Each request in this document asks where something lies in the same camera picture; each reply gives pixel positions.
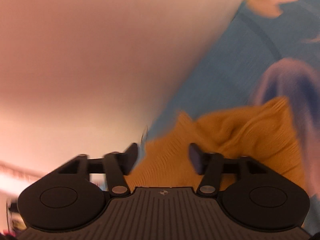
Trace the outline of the mustard cable-knit cardigan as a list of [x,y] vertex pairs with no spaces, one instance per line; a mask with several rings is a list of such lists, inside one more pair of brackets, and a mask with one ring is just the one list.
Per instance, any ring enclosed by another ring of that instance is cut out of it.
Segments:
[[140,186],[197,188],[199,176],[189,159],[189,145],[235,159],[250,156],[305,188],[302,156],[286,98],[261,106],[212,112],[193,120],[179,114],[167,133],[145,143],[141,162],[126,176],[131,190]]

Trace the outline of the blue floral bed sheet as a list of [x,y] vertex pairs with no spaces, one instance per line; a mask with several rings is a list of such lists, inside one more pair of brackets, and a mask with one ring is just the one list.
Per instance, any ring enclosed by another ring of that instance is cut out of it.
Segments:
[[277,17],[245,4],[151,128],[142,147],[166,132],[179,110],[197,118],[287,96],[311,196],[306,230],[319,232],[319,0],[280,3]]

